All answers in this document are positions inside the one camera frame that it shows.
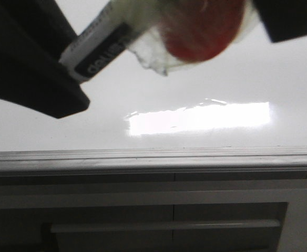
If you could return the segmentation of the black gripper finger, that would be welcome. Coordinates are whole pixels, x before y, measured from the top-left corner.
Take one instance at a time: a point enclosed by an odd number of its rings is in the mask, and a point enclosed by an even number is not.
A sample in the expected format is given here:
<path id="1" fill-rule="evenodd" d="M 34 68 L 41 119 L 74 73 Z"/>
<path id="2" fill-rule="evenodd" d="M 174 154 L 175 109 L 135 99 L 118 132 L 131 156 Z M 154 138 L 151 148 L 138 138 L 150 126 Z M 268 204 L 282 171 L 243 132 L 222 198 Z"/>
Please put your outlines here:
<path id="1" fill-rule="evenodd" d="M 59 63 L 76 33 L 55 1 L 0 1 L 0 99 L 53 118 L 90 104 Z"/>
<path id="2" fill-rule="evenodd" d="M 307 36 L 306 0 L 253 1 L 273 43 Z"/>

